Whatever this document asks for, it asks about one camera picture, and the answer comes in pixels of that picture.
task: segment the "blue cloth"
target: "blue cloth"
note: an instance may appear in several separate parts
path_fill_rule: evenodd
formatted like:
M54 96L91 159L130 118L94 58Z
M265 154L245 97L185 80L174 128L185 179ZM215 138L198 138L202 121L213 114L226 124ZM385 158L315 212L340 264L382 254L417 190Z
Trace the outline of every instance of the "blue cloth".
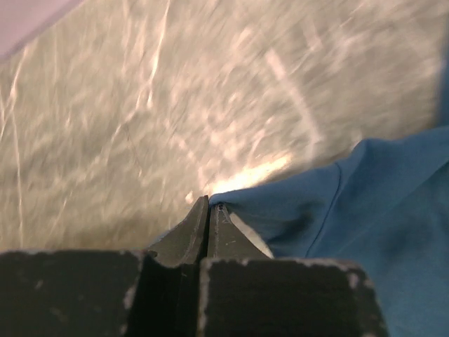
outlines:
M449 336L446 101L444 84L438 128L397 141L363 140L346 159L216 194L210 204L225 203L275 257L359 263L375 283L391 336Z

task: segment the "marble surface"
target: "marble surface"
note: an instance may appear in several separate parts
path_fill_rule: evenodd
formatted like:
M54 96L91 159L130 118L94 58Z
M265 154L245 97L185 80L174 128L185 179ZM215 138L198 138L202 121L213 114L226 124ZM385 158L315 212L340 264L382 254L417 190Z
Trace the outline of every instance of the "marble surface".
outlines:
M433 123L447 0L86 0L0 65L0 249L148 244L202 194Z

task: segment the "table surface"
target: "table surface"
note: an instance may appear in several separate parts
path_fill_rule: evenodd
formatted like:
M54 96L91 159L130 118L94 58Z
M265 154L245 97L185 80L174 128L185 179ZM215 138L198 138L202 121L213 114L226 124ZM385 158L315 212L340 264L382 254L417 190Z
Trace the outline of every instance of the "table surface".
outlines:
M433 124L447 0L85 0L0 65L0 249L129 248L203 194Z

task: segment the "white scuff mark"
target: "white scuff mark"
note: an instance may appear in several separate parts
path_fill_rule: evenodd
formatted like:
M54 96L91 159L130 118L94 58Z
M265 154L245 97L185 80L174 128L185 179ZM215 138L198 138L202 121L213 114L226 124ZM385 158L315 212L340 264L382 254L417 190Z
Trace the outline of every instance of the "white scuff mark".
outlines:
M128 325L122 324L122 325L120 326L120 334L121 334L122 336L125 336L125 333L127 332L127 330L128 330Z
M355 9L353 9L349 14L353 15L363 8L371 8L371 7L372 7L371 1L361 0L360 3L357 5L357 7Z
M314 160L316 144L323 140L323 136L318 130L318 126L311 115L311 111L305 102L303 94L288 78L286 68L284 67L277 52L274 49L270 49L265 54L265 60L271 67L274 76L283 86L293 104L296 106L302 117L302 125L309 132L310 139L305 149L305 159L307 163L310 164Z
M271 174L285 168L291 161L291 154L287 154L279 159L265 162L256 167L244 168L242 172L237 173L235 176L226 180L219 180L212 184L212 193L215 194L240 190L241 188L246 188L261 183Z
M238 261L238 262L240 262L240 264L241 264L242 266L246 267L246 266L249 264L250 259L249 259L249 258L244 258L243 260L240 260L240 261Z
M130 254L134 255L136 258L138 258L138 262L139 262L138 269L139 269L139 271L142 271L143 259L147 255L145 250L140 249L138 251L132 250L132 251L126 251L126 252L130 253Z
M159 41L157 44L157 48L156 48L156 52L154 53L153 56L153 66L152 66L152 72L149 76L148 79L148 88L149 88L149 94L148 94L148 99L147 99L147 108L152 107L152 98L153 98L153 79L154 76L156 76L156 71L157 71L157 67L159 65L159 56L161 55L161 47L162 47L162 41L163 38L166 35L166 30L167 30L167 16L168 16L168 9L170 8L171 5L171 0L167 1L167 6L166 6L166 11L163 14L163 18L162 18L162 23L161 23L161 35L159 36Z
M198 330L199 333L204 332L207 323L206 310L208 308L209 300L209 269L212 267L213 260L205 260L201 263L201 269L199 273L199 318L198 318Z
M312 51L306 51L304 55L301 57L300 61L296 64L296 66L290 71L289 75L294 74L297 70L301 68L301 66L304 64L304 62L309 58Z
M1 120L1 131L0 131L0 142L3 139L3 134L5 132L6 128L6 122L8 121L8 117L6 116L6 108L5 104L3 102L3 95L1 94L1 88L0 88L0 120Z
M185 202L187 202L189 205L194 202L194 193L192 191L190 191L189 194L185 196Z
M133 306L136 288L136 285L133 285L125 293L125 297L123 298L123 306L127 310L131 309L131 307Z
M22 70L23 63L25 61L25 58L27 57L28 49L25 48L22 57L19 60L19 63L17 65L17 68L15 70L14 74L14 80L11 84L11 89L9 92L9 97L6 103L6 106L8 107L10 114L11 114L11 121L13 124L13 135L14 135L14 153L15 153L15 162L17 165L17 191L18 191L18 213L19 213L19 240L20 240L20 247L23 247L23 226L24 226L24 220L23 220L23 210L22 210L22 179L20 177L20 151L19 151L19 140L18 140L18 131L17 131L17 123L15 120L15 103L17 102L18 97L18 90L17 90L17 81L20 75L20 71Z
M259 146L260 142L262 141L262 139L264 137L265 137L265 130L264 129L258 131L255 134L255 136L254 136L255 140L253 142L253 145L251 146L250 153L248 154L248 161L247 161L247 164L245 165L245 167L247 167L251 163L251 160L253 158L253 155L254 155L255 151L256 151L257 147Z
M58 215L56 216L55 221L53 222L53 225L51 226L50 232L48 233L48 237L51 236L51 234L53 233L53 231L55 230L57 224L59 223L59 220L61 218L62 212L65 209L65 205L67 204L67 198L64 199L64 202L62 203L61 209L59 210Z
M358 276L352 272L351 274L348 275L348 280L351 289L355 289L358 284Z
M251 34L253 34L253 30L251 29L251 28L249 28L249 27L245 27L244 29L243 29L243 31L237 36L237 38L235 39L235 41L232 43L232 48L234 49L234 50L237 50L237 49L239 49L240 48L240 46L243 44L243 43L246 43L247 44L247 39L248 39L248 37L250 37L251 36Z
M62 311L59 310L58 308L51 307L50 308L50 312L53 315L55 315L60 320L60 322L67 322L68 321L68 317L64 313L62 313Z
M320 36L316 31L316 26L310 15L306 16L305 21L302 22L302 32L306 38L307 45L311 51L320 51L323 48Z
M40 279L37 283L36 286L34 287L36 290L40 289L42 287L43 281Z

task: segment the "seam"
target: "seam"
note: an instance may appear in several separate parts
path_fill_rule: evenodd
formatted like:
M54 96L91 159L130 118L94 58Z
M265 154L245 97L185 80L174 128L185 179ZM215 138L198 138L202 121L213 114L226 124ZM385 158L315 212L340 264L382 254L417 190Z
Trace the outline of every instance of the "seam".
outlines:
M409 193L406 193L403 198L401 198L400 200L398 200L395 204L391 205L388 209L386 209L382 214L380 214L377 218L372 219L369 222L369 225L367 225L365 228L363 228L362 230L359 230L355 236L351 239L351 241L346 242L346 244L344 244L344 246L340 247L334 254L338 254L340 252L342 252L343 250L345 250L350 244L352 244L354 241L356 241L362 234L366 233L368 230L371 229L372 226L374 226L376 224L376 220L380 219L382 216L385 216L385 214L387 214L388 212L390 212L392 209L394 209L395 207L397 207L404 199L406 199L407 197L409 197L412 193L414 193L418 188L420 188L421 186L423 186L423 184L425 184L430 177L432 177L435 173L437 173L438 171L440 171L445 165L447 165L448 163L445 162L443 165L439 166L432 174L430 174L430 176L427 176L427 178L425 178L420 184L416 185L415 188L411 191L409 191Z
M338 184L337 184L337 189L335 190L335 194L334 194L334 196L333 196L333 198L332 198L332 201L330 202L328 211L326 212L326 215L324 216L323 222L321 223L320 229L319 229L318 233L316 233L316 236L315 236L313 242L310 244L309 248L308 248L307 251L306 251L306 254L305 254L305 256L304 256L305 258L307 258L307 256L309 256L310 250L311 250L312 247L315 245L316 240L318 239L318 237L320 236L321 232L323 231L323 228L324 228L324 225L325 225L325 223L326 223L326 220L328 219L330 210L332 209L332 207L333 207L333 205L334 205L334 203L335 203L335 200L337 199L337 194L338 194L338 191L340 190L340 186L341 186L341 184L342 184L342 168L340 167L340 165L339 165L337 162L335 162L334 165L336 165L336 167L337 167L337 169L338 169Z

